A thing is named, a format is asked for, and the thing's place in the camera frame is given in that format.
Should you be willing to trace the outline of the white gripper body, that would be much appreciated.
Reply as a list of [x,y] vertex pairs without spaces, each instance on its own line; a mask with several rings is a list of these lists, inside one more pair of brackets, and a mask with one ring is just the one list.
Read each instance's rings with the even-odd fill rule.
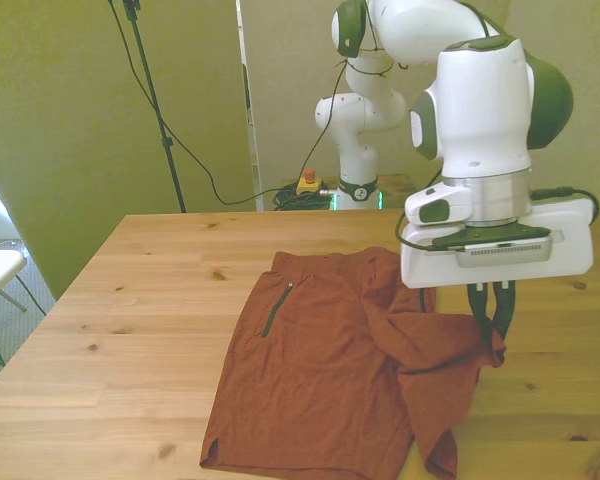
[[591,200],[536,204],[520,222],[551,231],[548,240],[507,240],[467,252],[423,251],[401,246],[401,275],[410,288],[430,288],[574,276],[593,265]]

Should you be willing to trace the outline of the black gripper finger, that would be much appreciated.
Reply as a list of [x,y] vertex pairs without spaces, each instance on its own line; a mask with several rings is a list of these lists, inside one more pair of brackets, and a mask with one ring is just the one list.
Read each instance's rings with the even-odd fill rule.
[[513,320],[516,304],[516,283],[496,283],[496,331],[502,339],[506,338]]
[[487,314],[488,287],[485,284],[467,286],[467,296],[472,315],[485,345],[492,344],[493,323]]

